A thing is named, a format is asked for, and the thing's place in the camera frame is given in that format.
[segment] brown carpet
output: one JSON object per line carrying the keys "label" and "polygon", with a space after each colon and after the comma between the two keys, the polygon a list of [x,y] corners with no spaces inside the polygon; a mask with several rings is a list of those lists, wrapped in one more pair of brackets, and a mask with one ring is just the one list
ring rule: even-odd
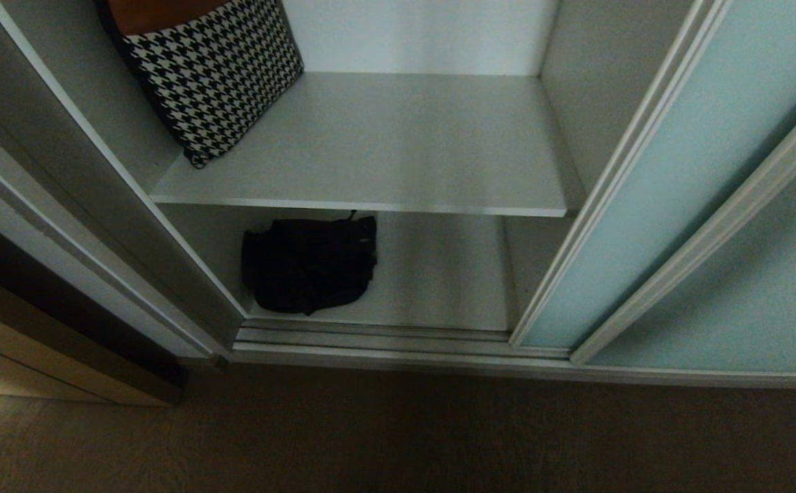
{"label": "brown carpet", "polygon": [[796,491],[796,391],[235,366],[175,409],[0,396],[0,491]]}

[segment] houndstooth cushion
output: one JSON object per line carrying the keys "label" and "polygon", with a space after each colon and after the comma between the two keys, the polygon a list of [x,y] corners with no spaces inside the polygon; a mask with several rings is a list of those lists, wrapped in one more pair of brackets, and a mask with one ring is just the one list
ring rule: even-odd
{"label": "houndstooth cushion", "polygon": [[231,0],[123,42],[195,168],[231,149],[303,72],[275,0]]}

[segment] shelf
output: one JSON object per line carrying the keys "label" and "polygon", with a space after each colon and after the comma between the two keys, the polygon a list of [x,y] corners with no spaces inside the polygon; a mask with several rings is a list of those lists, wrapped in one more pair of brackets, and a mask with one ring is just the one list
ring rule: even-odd
{"label": "shelf", "polygon": [[509,329],[513,291],[501,218],[384,212],[376,221],[378,265],[359,300],[312,316],[254,306],[250,317],[379,327]]}
{"label": "shelf", "polygon": [[533,77],[307,73],[159,203],[564,216],[582,197]]}

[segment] black backpack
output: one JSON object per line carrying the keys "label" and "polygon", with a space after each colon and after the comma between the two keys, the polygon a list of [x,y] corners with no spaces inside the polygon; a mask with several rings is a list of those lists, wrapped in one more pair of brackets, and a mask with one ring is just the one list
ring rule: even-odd
{"label": "black backpack", "polygon": [[310,315],[351,303],[367,290],[375,265],[375,218],[276,220],[242,240],[242,283],[272,312]]}

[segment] brown pillow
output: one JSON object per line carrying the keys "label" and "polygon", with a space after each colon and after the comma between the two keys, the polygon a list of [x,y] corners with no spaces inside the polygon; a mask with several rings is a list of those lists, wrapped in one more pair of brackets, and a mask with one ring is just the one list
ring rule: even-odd
{"label": "brown pillow", "polygon": [[115,24],[125,36],[160,31],[200,18],[227,0],[109,0]]}

